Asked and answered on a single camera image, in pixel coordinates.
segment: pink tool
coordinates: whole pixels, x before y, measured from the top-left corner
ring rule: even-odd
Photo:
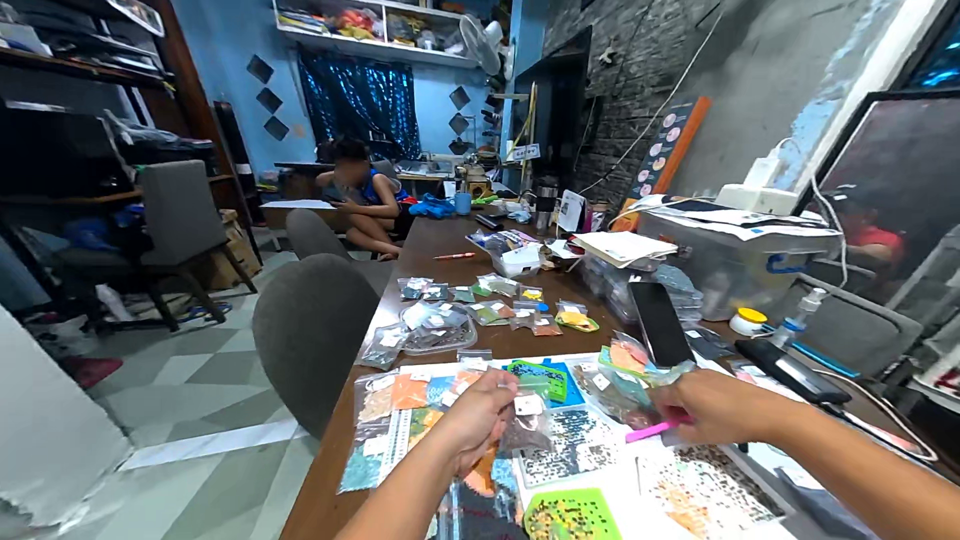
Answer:
[[[634,443],[636,441],[640,441],[640,440],[652,437],[654,435],[659,435],[664,431],[669,430],[670,428],[675,428],[676,426],[679,426],[680,424],[691,424],[691,423],[693,423],[693,418],[690,418],[689,416],[681,416],[677,420],[668,420],[666,422],[660,422],[655,426],[651,426],[649,428],[644,428],[642,430],[636,430],[636,431],[631,431],[627,433],[627,442]]]

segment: brown table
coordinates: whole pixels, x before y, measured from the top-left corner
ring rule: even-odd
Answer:
[[[477,223],[471,217],[455,217],[443,221],[419,218],[414,223],[403,253],[396,263],[392,282],[380,300],[361,351],[370,342],[376,328],[397,322],[399,312],[413,304],[412,301],[401,301],[399,289],[393,283],[397,278],[434,278],[437,282],[448,282],[451,286],[455,286],[473,284],[477,276],[493,271],[490,256],[464,238],[466,234],[473,233],[477,228]],[[533,235],[528,227],[517,226],[516,228]],[[432,258],[437,255],[467,251],[476,252],[477,256],[446,261],[437,261]],[[600,330],[595,333],[582,333],[573,329],[564,329],[562,336],[535,337],[526,329],[511,331],[509,326],[478,327],[479,340],[474,348],[492,349],[495,358],[595,353],[601,346],[610,344],[614,330],[622,330],[619,320],[612,316],[606,306],[572,275],[556,271],[541,271],[535,277],[521,278],[520,281],[543,287],[551,312],[555,311],[554,304],[560,299],[585,304],[589,309],[590,317],[600,324]],[[494,294],[491,298],[503,297]],[[704,326],[717,331],[730,342],[737,339],[737,335],[726,323],[705,323]],[[395,367],[404,364],[454,361],[456,361],[454,352],[430,356],[401,355]],[[347,383],[340,394],[340,400],[326,428],[320,451],[310,466],[297,501],[280,535],[282,540],[332,538],[367,499],[369,494],[367,491],[340,496],[335,494],[352,445],[353,382],[357,377],[373,372],[372,368],[358,366],[354,366],[350,371]],[[862,395],[852,388],[849,391],[853,395],[853,401],[847,409],[853,414],[885,430],[909,438]]]

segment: yellow lid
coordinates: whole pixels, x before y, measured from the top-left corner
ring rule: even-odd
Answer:
[[[766,315],[760,313],[756,309],[750,309],[749,307],[741,307],[736,311],[736,314],[740,315],[740,318],[748,323],[762,324],[767,322]]]

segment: blue tank top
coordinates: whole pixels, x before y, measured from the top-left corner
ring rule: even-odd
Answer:
[[[383,205],[383,201],[380,200],[380,196],[376,193],[376,189],[373,188],[373,175],[380,174],[376,172],[376,169],[370,169],[370,177],[367,178],[367,181],[363,184],[363,188],[360,190],[360,196],[363,197],[363,200],[370,206],[376,207]],[[407,195],[403,186],[400,187],[400,190],[394,194],[394,199],[398,203],[406,201],[410,195]]]

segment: curtain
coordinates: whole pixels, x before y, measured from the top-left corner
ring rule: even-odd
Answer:
[[[318,144],[349,136],[367,142],[378,159],[420,158],[409,65],[312,53],[303,47],[299,57],[303,97]]]

